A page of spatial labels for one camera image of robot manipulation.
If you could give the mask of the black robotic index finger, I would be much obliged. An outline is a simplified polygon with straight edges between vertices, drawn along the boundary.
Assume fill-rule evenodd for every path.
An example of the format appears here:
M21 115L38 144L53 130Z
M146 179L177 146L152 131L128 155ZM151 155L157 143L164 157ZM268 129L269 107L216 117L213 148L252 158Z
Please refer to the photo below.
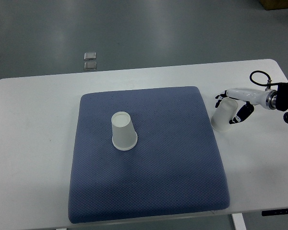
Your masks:
M224 99L227 97L227 90L223 91L221 94L218 94L215 99Z

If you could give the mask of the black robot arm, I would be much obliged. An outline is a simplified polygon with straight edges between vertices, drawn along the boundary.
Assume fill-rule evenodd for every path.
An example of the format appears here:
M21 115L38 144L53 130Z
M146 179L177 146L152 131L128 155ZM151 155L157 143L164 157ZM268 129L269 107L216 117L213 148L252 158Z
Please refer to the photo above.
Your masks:
M229 121L230 124L246 120L253 113L255 105L261 105L267 110L284 112L283 119L288 124L288 83L278 83L277 90L271 88L264 91L246 88L228 89L216 96L217 103L215 107L219 107L225 98L245 102L245 105Z

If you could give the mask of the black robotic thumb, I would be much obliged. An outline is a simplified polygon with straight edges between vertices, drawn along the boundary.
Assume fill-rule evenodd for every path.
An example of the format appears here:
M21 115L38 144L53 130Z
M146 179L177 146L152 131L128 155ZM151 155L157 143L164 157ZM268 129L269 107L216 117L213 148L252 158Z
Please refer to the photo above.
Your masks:
M237 114L229 121L229 124L237 124L245 121L254 112L254 106L249 102L246 102L244 106L240 108Z

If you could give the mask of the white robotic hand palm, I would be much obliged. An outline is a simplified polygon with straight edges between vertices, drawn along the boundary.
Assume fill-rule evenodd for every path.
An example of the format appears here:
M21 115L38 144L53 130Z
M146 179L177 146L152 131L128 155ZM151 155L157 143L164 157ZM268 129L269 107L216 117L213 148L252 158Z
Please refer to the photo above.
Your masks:
M272 89L264 91L247 88L226 90L226 96L229 98L249 102L252 105L261 105L268 110L276 109L276 95L277 91Z

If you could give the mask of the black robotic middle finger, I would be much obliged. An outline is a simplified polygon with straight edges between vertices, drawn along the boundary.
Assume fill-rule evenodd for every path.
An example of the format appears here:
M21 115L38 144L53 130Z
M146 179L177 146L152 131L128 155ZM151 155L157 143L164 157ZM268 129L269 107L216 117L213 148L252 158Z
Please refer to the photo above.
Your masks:
M222 100L223 100L222 97L217 99L217 102L216 102L216 104L215 104L215 108L218 108L218 107L219 107L219 105L220 105L220 103L221 103Z

